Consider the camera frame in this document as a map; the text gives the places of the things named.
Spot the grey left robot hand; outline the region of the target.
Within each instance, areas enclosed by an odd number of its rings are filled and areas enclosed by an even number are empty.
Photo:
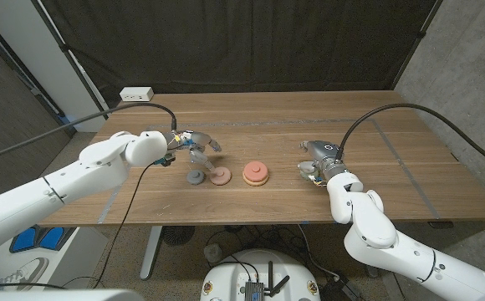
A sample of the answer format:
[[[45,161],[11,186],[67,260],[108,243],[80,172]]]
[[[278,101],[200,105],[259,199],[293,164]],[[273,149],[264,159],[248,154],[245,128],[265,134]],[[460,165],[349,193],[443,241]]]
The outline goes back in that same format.
[[[193,130],[173,130],[164,133],[164,137],[167,143],[167,152],[163,157],[163,166],[169,166],[176,159],[175,153],[177,151],[189,150],[191,163],[197,163],[205,166],[209,171],[215,171],[216,167],[204,152],[207,145],[215,152],[220,152],[222,148],[210,135]]]

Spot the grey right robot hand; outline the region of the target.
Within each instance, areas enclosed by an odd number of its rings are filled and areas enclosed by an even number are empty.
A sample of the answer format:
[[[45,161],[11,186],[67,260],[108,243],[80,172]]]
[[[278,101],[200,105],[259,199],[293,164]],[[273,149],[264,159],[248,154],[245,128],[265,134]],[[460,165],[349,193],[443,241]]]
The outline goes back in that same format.
[[[311,161],[298,164],[300,175],[305,180],[323,186],[332,177],[347,172],[342,157],[336,158],[340,150],[336,144],[323,140],[305,140],[299,147],[312,157]]]

